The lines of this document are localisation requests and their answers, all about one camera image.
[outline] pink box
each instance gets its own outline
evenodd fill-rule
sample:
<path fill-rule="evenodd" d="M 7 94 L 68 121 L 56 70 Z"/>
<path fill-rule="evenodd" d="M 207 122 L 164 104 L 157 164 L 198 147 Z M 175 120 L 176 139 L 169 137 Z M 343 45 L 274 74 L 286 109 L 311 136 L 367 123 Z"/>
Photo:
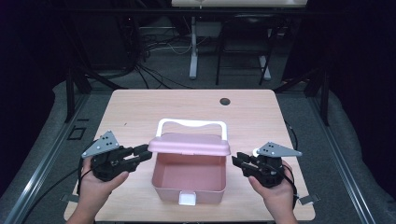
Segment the pink box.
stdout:
<path fill-rule="evenodd" d="M 222 134 L 164 133 L 165 122 L 199 127 L 219 124 Z M 224 122 L 162 119 L 148 150 L 157 152 L 152 185 L 164 201 L 184 205 L 220 203 L 226 187 L 226 156 L 230 155 Z"/>

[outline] desk in background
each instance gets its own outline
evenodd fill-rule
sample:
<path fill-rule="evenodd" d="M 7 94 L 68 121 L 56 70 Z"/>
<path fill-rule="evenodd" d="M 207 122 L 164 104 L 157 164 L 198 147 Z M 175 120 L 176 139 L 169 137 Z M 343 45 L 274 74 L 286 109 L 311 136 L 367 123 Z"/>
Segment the desk in background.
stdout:
<path fill-rule="evenodd" d="M 219 100 L 231 103 L 222 105 Z M 232 155 L 237 151 L 251 154 L 253 148 L 273 141 L 292 147 L 276 96 L 267 90 L 125 90 L 114 91 L 95 138 L 111 130 L 119 143 L 135 147 L 148 143 L 157 131 L 160 119 L 222 120 L 228 127 Z M 164 132 L 184 132 L 179 125 L 165 126 Z M 218 126 L 194 129 L 196 133 L 218 134 Z M 296 158 L 284 158 L 292 167 L 295 185 L 301 196 L 308 195 Z M 273 220 L 262 198 L 249 185 L 241 169 L 227 158 L 227 183 L 220 204 L 183 206 L 163 202 L 151 185 L 156 153 L 141 163 L 134 173 L 110 195 L 96 216 L 97 221 L 193 222 L 193 221 L 264 221 Z M 77 204 L 69 203 L 64 212 L 68 219 Z M 298 220 L 315 217 L 311 204 L 296 204 Z"/>
<path fill-rule="evenodd" d="M 294 7 L 304 8 L 308 0 L 172 0 L 173 7 Z M 191 19 L 191 64 L 190 79 L 196 79 L 198 66 L 198 49 L 196 48 L 196 21 Z M 265 58 L 260 57 L 260 63 L 265 65 Z M 270 80 L 269 70 L 265 71 L 265 80 Z"/>

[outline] light wood tabletop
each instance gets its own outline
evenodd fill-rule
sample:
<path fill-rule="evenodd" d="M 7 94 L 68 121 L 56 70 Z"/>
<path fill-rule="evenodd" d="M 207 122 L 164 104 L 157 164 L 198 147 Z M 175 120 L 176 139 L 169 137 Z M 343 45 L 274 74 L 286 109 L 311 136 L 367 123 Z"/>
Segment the light wood tabletop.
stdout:
<path fill-rule="evenodd" d="M 230 101 L 228 105 L 220 99 Z M 120 90 L 114 91 L 95 139 L 111 130 L 125 147 L 147 144 L 155 137 L 160 119 L 220 120 L 227 124 L 232 155 L 252 154 L 254 148 L 271 141 L 292 147 L 276 96 L 269 90 Z M 163 133 L 214 133 L 219 126 L 183 128 L 167 123 Z M 296 158 L 283 158 L 293 170 L 300 196 L 308 195 Z M 96 216 L 98 221 L 264 221 L 273 220 L 262 198 L 249 185 L 240 168 L 226 163 L 226 188 L 221 203 L 195 206 L 163 202 L 151 184 L 156 153 L 142 162 L 124 184 L 113 190 Z M 68 219 L 77 204 L 70 202 L 64 212 Z M 298 220 L 315 217 L 313 205 L 296 204 Z"/>
<path fill-rule="evenodd" d="M 172 0 L 173 7 L 305 7 L 307 0 Z"/>

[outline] black chair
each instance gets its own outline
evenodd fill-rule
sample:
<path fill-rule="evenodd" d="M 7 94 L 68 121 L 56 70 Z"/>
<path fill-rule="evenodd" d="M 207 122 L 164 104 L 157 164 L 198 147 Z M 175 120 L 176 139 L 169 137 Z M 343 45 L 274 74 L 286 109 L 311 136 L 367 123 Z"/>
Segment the black chair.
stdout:
<path fill-rule="evenodd" d="M 286 25 L 286 20 L 277 15 L 236 15 L 226 20 L 219 34 L 217 52 L 218 68 L 216 85 L 219 85 L 220 68 L 246 68 L 261 71 L 260 85 L 268 67 L 272 49 L 279 30 Z M 221 66 L 221 57 L 225 54 L 242 54 L 255 56 L 258 66 Z M 265 65 L 260 64 L 260 57 L 265 57 Z"/>

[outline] hand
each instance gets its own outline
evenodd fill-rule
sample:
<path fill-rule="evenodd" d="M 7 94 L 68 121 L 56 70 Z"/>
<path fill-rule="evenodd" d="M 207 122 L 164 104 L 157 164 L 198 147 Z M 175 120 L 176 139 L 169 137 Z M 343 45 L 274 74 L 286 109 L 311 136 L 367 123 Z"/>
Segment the hand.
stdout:
<path fill-rule="evenodd" d="M 78 205 L 73 215 L 67 220 L 67 223 L 92 224 L 96 214 L 107 201 L 111 191 L 128 178 L 129 173 L 122 172 L 112 180 L 103 182 L 93 175 L 91 171 L 91 158 L 86 158 L 83 162 L 83 178 L 80 183 Z"/>
<path fill-rule="evenodd" d="M 291 169 L 285 161 L 282 161 L 282 163 Z M 291 179 L 291 173 L 287 168 L 285 169 L 285 175 Z M 297 223 L 293 214 L 293 188 L 286 179 L 283 179 L 280 185 L 270 189 L 263 187 L 254 176 L 250 176 L 248 180 L 251 187 L 264 199 L 265 206 L 277 224 Z"/>

